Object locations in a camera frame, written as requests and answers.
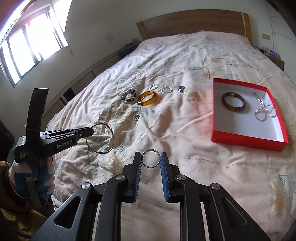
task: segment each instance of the red box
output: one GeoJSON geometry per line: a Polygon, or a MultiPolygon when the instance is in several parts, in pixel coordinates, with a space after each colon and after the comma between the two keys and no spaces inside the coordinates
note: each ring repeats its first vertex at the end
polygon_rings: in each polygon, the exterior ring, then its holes
{"type": "Polygon", "coordinates": [[[214,78],[213,105],[211,141],[274,151],[281,151],[289,143],[279,108],[266,87],[237,80],[214,78]],[[245,109],[233,112],[224,107],[221,97],[225,92],[241,95],[246,100],[245,109]],[[261,107],[254,93],[265,104],[273,104],[276,107],[276,117],[267,115],[266,121],[263,122],[254,117],[254,112],[261,107]]]}

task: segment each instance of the wooden headboard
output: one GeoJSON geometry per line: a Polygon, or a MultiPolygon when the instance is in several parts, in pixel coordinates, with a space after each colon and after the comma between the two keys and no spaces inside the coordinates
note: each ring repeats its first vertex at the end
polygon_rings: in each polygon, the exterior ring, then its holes
{"type": "Polygon", "coordinates": [[[226,32],[247,37],[252,44],[249,15],[217,9],[173,12],[137,23],[143,40],[175,34],[191,34],[201,30],[226,32]]]}

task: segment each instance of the orange bracelet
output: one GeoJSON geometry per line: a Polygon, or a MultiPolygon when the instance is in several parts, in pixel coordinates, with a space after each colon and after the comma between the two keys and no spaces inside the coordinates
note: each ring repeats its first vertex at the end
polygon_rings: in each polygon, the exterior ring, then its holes
{"type": "Polygon", "coordinates": [[[157,94],[154,91],[146,91],[138,97],[138,104],[141,106],[146,106],[152,104],[157,98],[157,94]],[[153,95],[149,100],[141,102],[148,95],[153,95]]]}

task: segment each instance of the blue and white glove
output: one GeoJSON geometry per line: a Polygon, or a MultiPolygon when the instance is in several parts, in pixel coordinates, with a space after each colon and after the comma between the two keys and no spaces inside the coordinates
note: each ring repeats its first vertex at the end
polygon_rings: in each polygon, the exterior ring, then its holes
{"type": "Polygon", "coordinates": [[[13,189],[22,197],[30,197],[26,178],[34,178],[37,182],[35,188],[42,199],[48,199],[54,191],[54,166],[52,157],[46,158],[46,168],[38,172],[33,164],[25,162],[13,162],[8,172],[10,183],[13,189]]]}

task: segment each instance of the bed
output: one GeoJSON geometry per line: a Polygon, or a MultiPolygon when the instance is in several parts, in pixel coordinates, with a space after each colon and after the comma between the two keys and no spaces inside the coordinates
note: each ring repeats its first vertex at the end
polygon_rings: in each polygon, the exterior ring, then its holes
{"type": "MultiPolygon", "coordinates": [[[[268,234],[281,240],[296,217],[296,88],[273,62],[251,46],[248,15],[226,10],[190,10],[137,23],[143,41],[101,73],[49,122],[47,130],[107,123],[114,149],[91,152],[85,139],[55,155],[59,207],[84,182],[100,184],[120,174],[136,151],[166,152],[172,164],[198,183],[220,183],[268,234]],[[285,120],[289,145],[282,152],[210,141],[213,77],[263,85],[285,120]],[[127,89],[137,94],[157,83],[152,105],[121,103],[127,89]],[[174,91],[164,94],[162,86],[174,91]],[[184,85],[184,93],[176,91],[184,85]]],[[[101,129],[89,139],[102,146],[101,129]]],[[[112,146],[104,141],[102,148],[112,146]]],[[[163,197],[159,166],[142,168],[135,204],[122,207],[122,240],[179,240],[179,205],[163,197]]]]}

